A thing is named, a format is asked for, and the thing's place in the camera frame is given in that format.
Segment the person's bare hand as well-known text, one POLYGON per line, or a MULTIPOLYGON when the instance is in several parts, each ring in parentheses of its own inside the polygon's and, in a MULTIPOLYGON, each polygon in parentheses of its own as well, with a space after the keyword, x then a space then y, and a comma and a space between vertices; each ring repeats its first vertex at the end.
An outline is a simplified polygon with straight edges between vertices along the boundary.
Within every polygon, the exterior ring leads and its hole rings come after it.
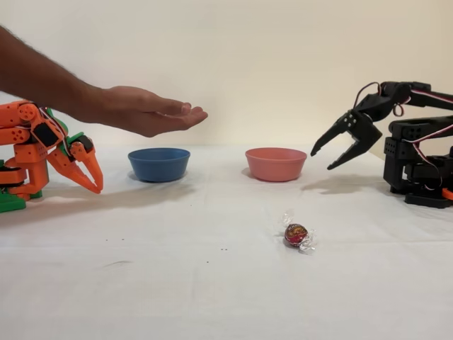
POLYGON ((101 89, 96 102, 86 110, 86 119, 144 137, 188 130, 208 117, 199 106, 163 98, 150 91, 116 86, 101 89))

